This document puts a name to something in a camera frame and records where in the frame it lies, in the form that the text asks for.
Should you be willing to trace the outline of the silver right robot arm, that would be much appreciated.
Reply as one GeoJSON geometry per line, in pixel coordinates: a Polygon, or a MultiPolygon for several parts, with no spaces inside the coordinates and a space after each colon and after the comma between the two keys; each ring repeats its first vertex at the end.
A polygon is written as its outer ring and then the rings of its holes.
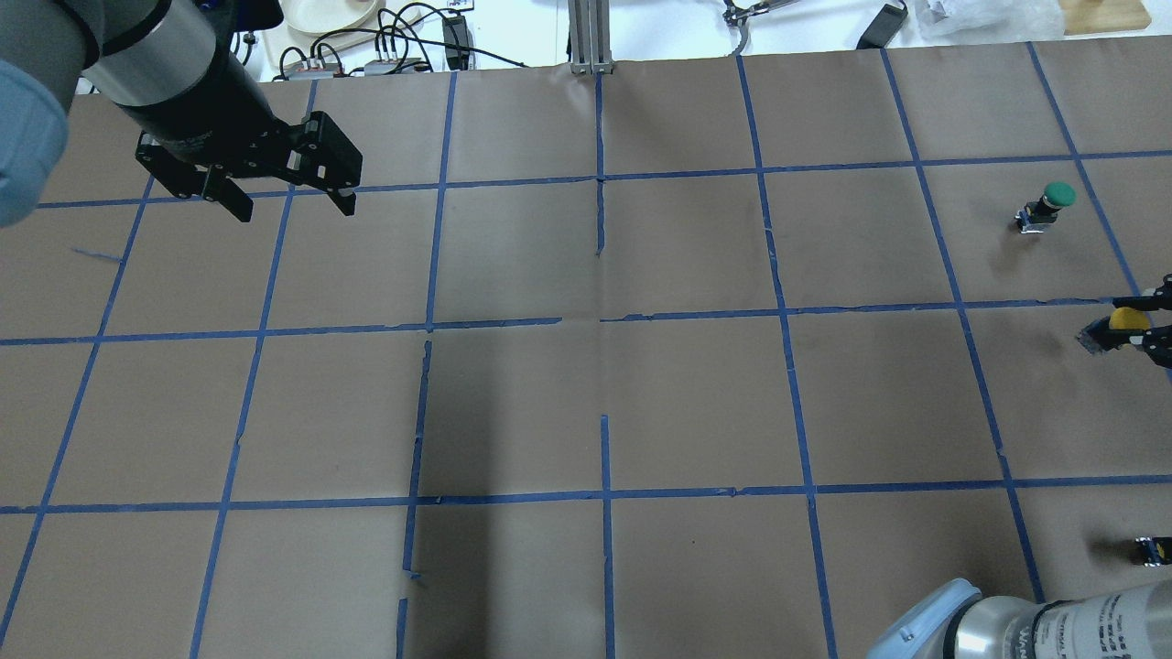
{"type": "MultiPolygon", "coordinates": [[[[1144,313],[1168,311],[1168,284],[1143,295],[1115,297],[1115,310],[1081,330],[1081,346],[1101,354],[1134,346],[1168,371],[1168,325],[1152,327],[1144,313]]],[[[1139,535],[1131,543],[1143,568],[1168,568],[1168,535],[1139,535]]],[[[1081,600],[1030,604],[1010,596],[984,597],[970,580],[947,580],[884,630],[865,658],[1168,658],[1171,585],[1081,600]]]]}

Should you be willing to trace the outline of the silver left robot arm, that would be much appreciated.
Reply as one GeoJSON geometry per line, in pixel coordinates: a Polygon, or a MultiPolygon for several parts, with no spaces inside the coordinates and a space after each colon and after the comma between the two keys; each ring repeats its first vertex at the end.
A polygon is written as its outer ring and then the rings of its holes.
{"type": "Polygon", "coordinates": [[[1168,38],[251,79],[198,4],[4,4],[4,356],[607,353],[1085,313],[1168,265],[1168,38]]]}

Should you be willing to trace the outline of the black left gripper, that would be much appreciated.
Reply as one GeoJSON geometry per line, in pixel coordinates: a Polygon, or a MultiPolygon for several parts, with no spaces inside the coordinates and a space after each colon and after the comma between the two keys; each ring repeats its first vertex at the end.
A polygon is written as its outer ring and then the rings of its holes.
{"type": "Polygon", "coordinates": [[[175,197],[202,196],[239,222],[253,217],[253,201],[234,182],[271,177],[326,191],[346,217],[355,216],[364,155],[329,113],[313,110],[298,124],[280,118],[240,131],[207,133],[165,142],[146,131],[136,161],[175,197]]]}

